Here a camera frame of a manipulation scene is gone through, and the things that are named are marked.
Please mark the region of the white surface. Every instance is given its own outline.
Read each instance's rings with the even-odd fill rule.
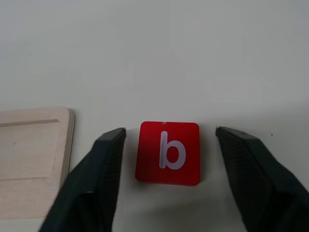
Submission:
[[[72,108],[71,168],[103,132],[128,128],[114,231],[244,232],[215,126],[260,137],[309,188],[308,10],[307,0],[2,0],[0,109]],[[199,186],[134,179],[146,120],[200,125]]]

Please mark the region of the red square block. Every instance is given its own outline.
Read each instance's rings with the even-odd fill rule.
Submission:
[[[194,186],[200,182],[199,127],[190,122],[143,122],[135,177]]]

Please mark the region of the white background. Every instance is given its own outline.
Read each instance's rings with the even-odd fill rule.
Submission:
[[[215,127],[261,138],[309,188],[308,11],[307,0],[0,0],[0,110],[73,109],[71,169],[127,128],[115,232],[244,232]],[[200,185],[135,180],[146,120],[200,125]]]

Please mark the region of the letter b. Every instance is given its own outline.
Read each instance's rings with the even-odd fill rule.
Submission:
[[[168,149],[173,146],[178,149],[178,159],[176,162],[171,163],[168,160],[167,154]],[[184,145],[177,140],[168,143],[168,133],[166,131],[161,132],[161,142],[160,142],[160,168],[165,168],[168,166],[170,169],[177,170],[180,169],[185,162],[186,153]]]

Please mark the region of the wooden board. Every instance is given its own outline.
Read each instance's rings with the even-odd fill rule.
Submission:
[[[65,107],[0,112],[0,219],[44,217],[69,170]]]

